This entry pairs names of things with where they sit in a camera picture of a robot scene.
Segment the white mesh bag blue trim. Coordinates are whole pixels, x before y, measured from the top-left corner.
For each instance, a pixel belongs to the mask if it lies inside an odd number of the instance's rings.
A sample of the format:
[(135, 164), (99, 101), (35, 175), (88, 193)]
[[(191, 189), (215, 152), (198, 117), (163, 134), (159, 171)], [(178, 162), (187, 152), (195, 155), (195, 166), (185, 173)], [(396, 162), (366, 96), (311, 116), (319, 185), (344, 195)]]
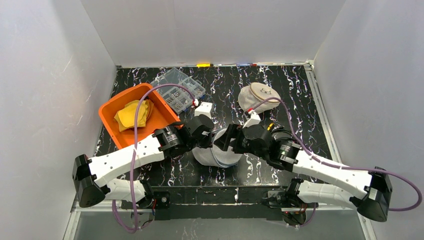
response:
[(215, 130), (215, 134), (212, 138), (212, 147), (210, 148), (200, 148), (196, 147), (191, 152), (193, 157), (204, 166), (220, 167), (220, 168), (229, 168), (238, 164), (242, 158), (242, 154), (237, 154), (232, 151), (232, 147), (229, 147), (227, 151), (222, 151), (217, 147), (214, 141), (220, 138), (227, 128), (221, 130)]

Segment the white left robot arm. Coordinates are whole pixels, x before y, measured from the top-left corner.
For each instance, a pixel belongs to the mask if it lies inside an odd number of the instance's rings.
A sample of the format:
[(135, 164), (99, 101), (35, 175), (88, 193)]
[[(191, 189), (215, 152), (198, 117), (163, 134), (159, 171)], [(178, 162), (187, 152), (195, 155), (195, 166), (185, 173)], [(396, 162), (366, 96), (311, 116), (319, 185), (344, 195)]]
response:
[(118, 176), (136, 168), (167, 158), (175, 158), (194, 148), (210, 148), (213, 121), (200, 114), (188, 122), (172, 123), (156, 129), (136, 144), (115, 152), (74, 160), (72, 180), (81, 208), (93, 207), (104, 200), (118, 200), (135, 204), (149, 204), (154, 192), (145, 180), (130, 181)]

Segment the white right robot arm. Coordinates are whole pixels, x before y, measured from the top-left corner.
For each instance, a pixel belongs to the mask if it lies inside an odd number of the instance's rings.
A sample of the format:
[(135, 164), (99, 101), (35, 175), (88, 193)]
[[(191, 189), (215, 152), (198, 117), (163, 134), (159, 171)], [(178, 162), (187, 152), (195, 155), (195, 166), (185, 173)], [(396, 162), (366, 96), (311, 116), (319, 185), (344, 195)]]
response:
[(252, 154), (275, 169), (310, 176), (322, 181), (293, 180), (285, 194), (301, 203), (325, 203), (357, 210), (362, 216), (386, 222), (392, 184), (379, 167), (356, 170), (347, 165), (314, 155), (292, 140), (275, 139), (260, 125), (242, 127), (232, 124), (213, 144), (222, 151)]

